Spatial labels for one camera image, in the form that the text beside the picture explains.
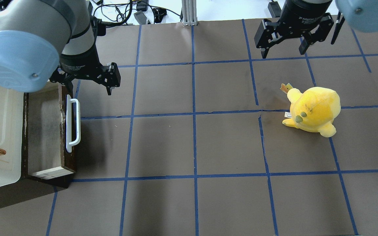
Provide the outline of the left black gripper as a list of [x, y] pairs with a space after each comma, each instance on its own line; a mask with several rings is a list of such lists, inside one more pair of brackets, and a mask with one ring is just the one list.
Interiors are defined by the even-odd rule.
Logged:
[[74, 79], [91, 80], [106, 87], [112, 95], [114, 87], [120, 87], [121, 75], [114, 62], [103, 65], [96, 49], [78, 55], [60, 55], [59, 66], [50, 76], [49, 81], [64, 85], [69, 95], [73, 96]]

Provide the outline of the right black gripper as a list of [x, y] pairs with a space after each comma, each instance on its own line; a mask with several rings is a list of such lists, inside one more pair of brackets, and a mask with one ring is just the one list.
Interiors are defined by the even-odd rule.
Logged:
[[254, 36], [257, 49], [263, 59], [269, 49], [286, 39], [303, 38], [299, 46], [300, 55], [316, 42], [323, 42], [330, 33], [334, 21], [327, 9], [331, 0], [287, 0], [281, 16], [276, 22], [264, 18]]

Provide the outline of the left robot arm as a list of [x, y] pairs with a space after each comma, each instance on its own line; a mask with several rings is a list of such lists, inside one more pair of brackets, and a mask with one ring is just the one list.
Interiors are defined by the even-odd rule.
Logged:
[[96, 38], [106, 27], [85, 0], [0, 0], [0, 86], [36, 92], [47, 82], [72, 91], [90, 80], [107, 94], [120, 87], [117, 64], [103, 65]]

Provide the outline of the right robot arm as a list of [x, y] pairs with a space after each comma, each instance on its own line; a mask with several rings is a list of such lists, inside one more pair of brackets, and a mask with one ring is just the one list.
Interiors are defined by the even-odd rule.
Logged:
[[336, 42], [345, 22], [354, 30], [364, 33], [378, 32], [378, 0], [336, 0], [336, 20], [327, 12], [331, 0], [287, 0], [276, 22], [263, 19], [254, 36], [256, 48], [262, 58], [269, 49], [286, 39], [302, 38], [301, 55], [316, 42], [327, 39], [334, 30], [331, 44]]

